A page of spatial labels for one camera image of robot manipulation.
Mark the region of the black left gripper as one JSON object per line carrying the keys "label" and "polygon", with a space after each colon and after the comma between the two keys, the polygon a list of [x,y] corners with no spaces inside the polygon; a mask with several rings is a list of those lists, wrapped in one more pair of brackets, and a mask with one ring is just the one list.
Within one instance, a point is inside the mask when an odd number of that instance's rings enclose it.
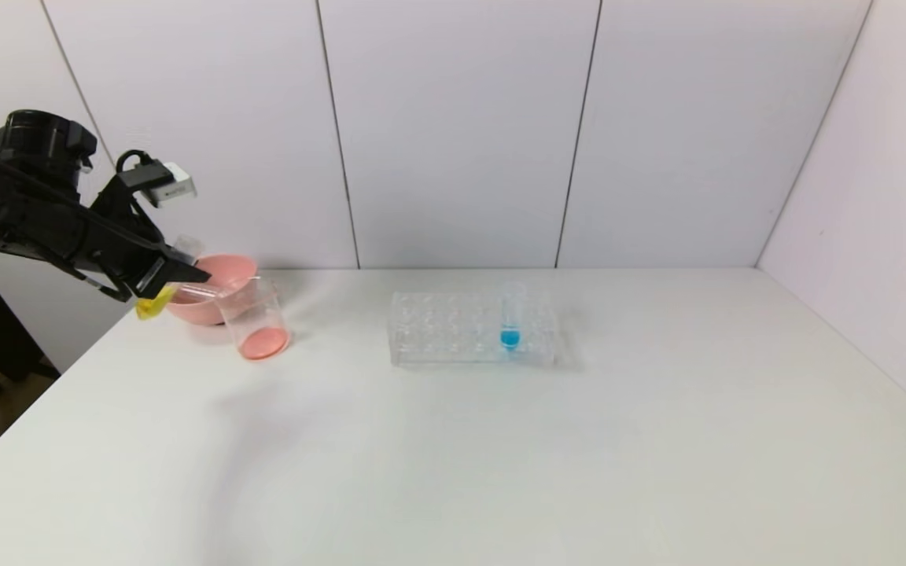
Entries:
{"label": "black left gripper", "polygon": [[195,255],[165,244],[158,226],[142,207],[110,207],[103,212],[74,207],[80,221],[72,275],[112,300],[156,298],[167,286],[208,283]]}

